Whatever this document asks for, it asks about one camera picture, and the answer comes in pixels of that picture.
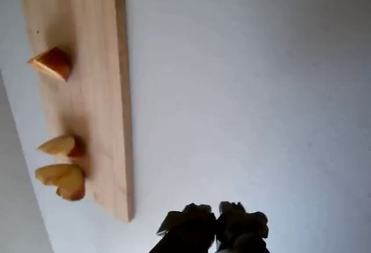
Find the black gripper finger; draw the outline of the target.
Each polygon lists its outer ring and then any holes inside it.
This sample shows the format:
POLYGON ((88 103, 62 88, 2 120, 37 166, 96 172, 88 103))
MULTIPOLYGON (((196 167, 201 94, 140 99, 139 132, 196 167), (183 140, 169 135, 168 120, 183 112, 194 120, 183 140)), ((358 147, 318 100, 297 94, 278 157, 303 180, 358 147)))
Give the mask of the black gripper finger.
POLYGON ((152 253, 208 252, 215 240, 216 217, 207 204, 188 204, 182 211, 170 211, 156 235, 161 239, 152 253))
POLYGON ((268 218, 263 212, 246 212, 238 203, 222 201, 216 222, 217 252, 265 253, 268 218))

